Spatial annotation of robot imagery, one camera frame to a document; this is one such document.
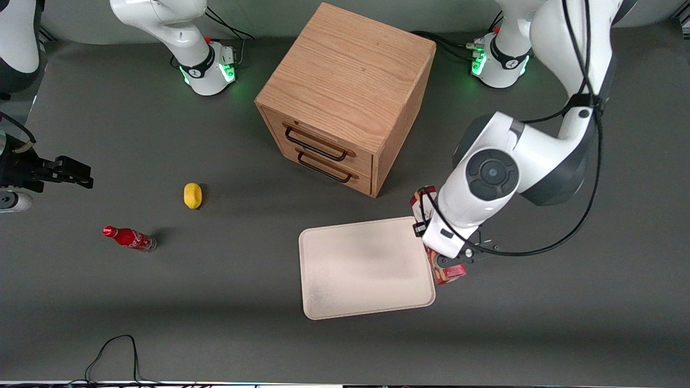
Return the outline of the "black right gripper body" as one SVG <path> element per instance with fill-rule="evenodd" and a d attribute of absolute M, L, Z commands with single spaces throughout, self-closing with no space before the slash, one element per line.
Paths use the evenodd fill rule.
<path fill-rule="evenodd" d="M 2 147 L 1 157 L 1 187 L 27 189 L 33 192 L 43 192 L 44 182 L 36 178 L 36 171 L 44 167 L 45 160 L 34 150 L 24 153 L 14 153 L 9 145 Z"/>

